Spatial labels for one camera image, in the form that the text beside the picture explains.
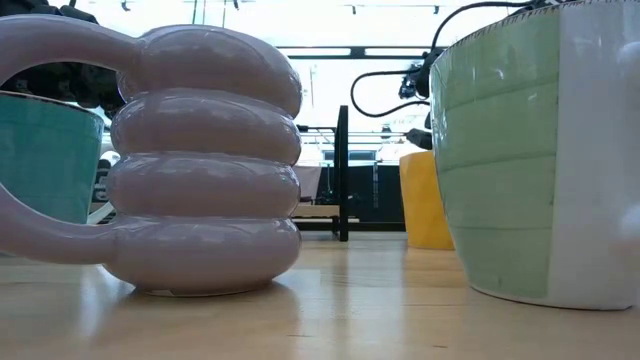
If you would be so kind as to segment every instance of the yellow container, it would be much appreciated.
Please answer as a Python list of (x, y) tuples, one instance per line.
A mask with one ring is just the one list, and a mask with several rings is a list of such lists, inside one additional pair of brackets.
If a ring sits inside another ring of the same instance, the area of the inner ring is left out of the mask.
[(400, 184), (409, 246), (453, 250), (432, 151), (400, 158)]

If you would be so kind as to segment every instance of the glossy ceramic surface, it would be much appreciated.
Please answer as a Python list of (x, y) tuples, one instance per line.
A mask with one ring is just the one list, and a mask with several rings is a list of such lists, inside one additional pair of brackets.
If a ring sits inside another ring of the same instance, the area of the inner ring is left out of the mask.
[(0, 249), (59, 263), (104, 263), (158, 295), (263, 286), (298, 256), (292, 124), (301, 87), (286, 57), (230, 30), (171, 26), (139, 39), (68, 18), (0, 19), (0, 82), (25, 67), (80, 61), (119, 71), (128, 104), (112, 124), (118, 211), (105, 226), (57, 222), (0, 192)]
[(0, 182), (43, 214), (85, 224), (102, 128), (81, 108), (0, 92)]
[(624, 51), (639, 41), (639, 2), (578, 2), (493, 24), (435, 63), (439, 184), (475, 288), (561, 307), (635, 304), (611, 250), (625, 208), (640, 204), (640, 173), (613, 165), (637, 167), (621, 135), (640, 133), (637, 101), (625, 100), (640, 52)]

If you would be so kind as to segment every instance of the stacked ring ceramic mug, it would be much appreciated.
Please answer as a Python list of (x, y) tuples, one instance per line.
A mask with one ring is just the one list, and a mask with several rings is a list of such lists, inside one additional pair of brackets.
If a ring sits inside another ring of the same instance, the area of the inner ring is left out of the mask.
[(42, 63), (119, 72), (112, 124), (121, 161), (104, 226), (56, 221), (0, 186), (0, 251), (105, 264), (152, 294), (200, 296), (268, 284), (296, 260), (301, 86), (287, 58), (253, 37), (168, 26), (136, 39), (57, 16), (0, 19), (0, 83)]

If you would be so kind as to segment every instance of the black equipment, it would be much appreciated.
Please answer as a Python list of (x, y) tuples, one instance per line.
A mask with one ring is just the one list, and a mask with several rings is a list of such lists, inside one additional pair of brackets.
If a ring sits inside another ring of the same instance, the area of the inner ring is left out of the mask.
[[(0, 17), (19, 14), (66, 16), (98, 24), (96, 18), (74, 7), (75, 0), (59, 9), (47, 0), (0, 0)], [(50, 63), (24, 70), (0, 85), (0, 90), (76, 102), (84, 108), (101, 107), (111, 118), (124, 101), (114, 71), (80, 63)]]

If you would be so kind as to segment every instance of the green ceramic bowl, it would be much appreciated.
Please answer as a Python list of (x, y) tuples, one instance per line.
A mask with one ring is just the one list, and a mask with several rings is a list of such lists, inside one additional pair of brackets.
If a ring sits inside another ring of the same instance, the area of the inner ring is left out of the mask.
[(471, 285), (540, 305), (637, 304), (612, 249), (640, 239), (640, 1), (492, 24), (437, 59), (431, 86), (439, 188)]
[(85, 224), (103, 126), (77, 106), (0, 92), (0, 182), (45, 215)]

